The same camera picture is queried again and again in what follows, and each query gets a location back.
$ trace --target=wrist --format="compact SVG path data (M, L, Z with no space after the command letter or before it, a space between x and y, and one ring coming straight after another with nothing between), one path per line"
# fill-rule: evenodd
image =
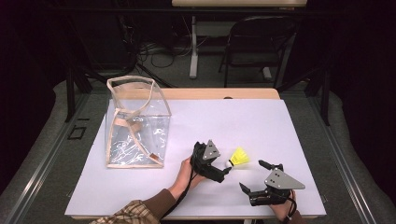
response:
M290 219L288 217L283 218L283 220L280 221L282 224L288 224Z
M172 196L175 198L175 200L177 201L178 198L180 198L180 195L183 193L184 189L172 186L168 190L172 194Z

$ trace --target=cable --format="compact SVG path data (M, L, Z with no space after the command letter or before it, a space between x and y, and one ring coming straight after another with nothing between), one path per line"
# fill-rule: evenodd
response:
M183 19L184 25L186 26L187 34L189 34L190 47L189 47L189 51L187 51L185 54L180 55L187 48L187 46L186 46L186 48L184 48L178 54L178 56L180 56L180 57L188 55L190 53L190 51L192 50L192 36L191 36L191 32L190 32L189 26L187 25L186 20L184 19L184 17L181 17L181 18Z
M163 80L162 78L158 77L157 75L155 75L154 73L149 71L147 69L147 67L143 66L143 64L137 63L136 66L139 67L140 69L142 69L142 71L147 73L149 76L151 76L159 84L162 84L163 86L168 87L168 88L176 88L177 87L171 83L168 83L167 81Z
M193 165L191 166L189 184L188 184L187 187L184 189L183 193L181 193L181 195L180 195L180 197L177 199L175 205L173 205L168 211L166 211L166 213L163 215L163 217L168 216L169 213L171 213L171 212L181 203L181 201L183 201L184 197L186 197L187 192L188 192L189 189L190 189L190 185L191 185L192 180L198 175L198 174L195 174L195 176L192 176L193 173L194 173L192 167L193 167Z
M294 215L294 213L297 210L297 202L292 199L294 197L294 190L291 191L291 198L288 197L288 200L291 201L291 206L290 210L288 212L288 219L291 220L291 217Z
M174 61L175 61L175 55L173 54L173 52L170 52L170 56L171 56L172 61L171 61L169 64L164 65L164 66L156 65L156 64L154 64L154 55L156 55L156 54L160 54L160 53L154 53L154 54L152 54L152 55L151 55L151 59L150 59L151 65L153 65L154 67L157 67L157 68L166 68L166 67L171 66L171 65L174 63Z

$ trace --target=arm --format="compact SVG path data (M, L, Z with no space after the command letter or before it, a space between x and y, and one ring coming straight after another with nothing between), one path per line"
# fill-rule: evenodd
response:
M190 175L190 158L187 158L181 163L177 178L170 188L161 190L158 194L145 201L131 201L113 216L101 217L91 224L112 223L121 220L132 220L136 221L136 223L159 223L159 220L176 203L189 184ZM190 189L195 188L203 179L205 179L203 176L196 175L191 181Z

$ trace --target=white paper sheet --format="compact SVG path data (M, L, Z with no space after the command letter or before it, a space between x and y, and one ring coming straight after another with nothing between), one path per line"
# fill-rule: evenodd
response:
M324 216L326 212L309 170L289 112L282 100L169 100L172 111L163 168L110 169L105 160L103 122L65 211L67 216L109 216L129 201L145 200L170 187L182 160L194 144L212 139L221 153L212 165L225 168L237 147L251 162L235 166L222 183L203 181L190 190L170 218L267 217L268 206L252 207L239 182L252 191L265 189L271 173L258 160L284 165L285 173L305 184L296 190L303 216Z

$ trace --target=white table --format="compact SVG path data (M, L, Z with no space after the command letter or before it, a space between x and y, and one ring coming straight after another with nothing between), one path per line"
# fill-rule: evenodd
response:
M305 7L306 0L172 0L173 7ZM195 16L191 21L191 67L190 78L197 78L198 68L198 35L226 36L233 26L232 21L202 21Z
M326 215L297 134L282 100L271 89L164 89L172 110L164 167L109 169L105 163L105 126L102 123L65 211L73 218L112 215L132 199L147 199L172 185L180 162L195 142L212 139L221 152L212 165L224 169L236 147L251 162L235 166L222 183L205 180L167 219L253 219L273 217L268 206L250 206L239 182L252 191L265 189L270 171L258 160L283 163L285 172L305 184L297 191L304 217ZM231 96L233 100L217 100Z

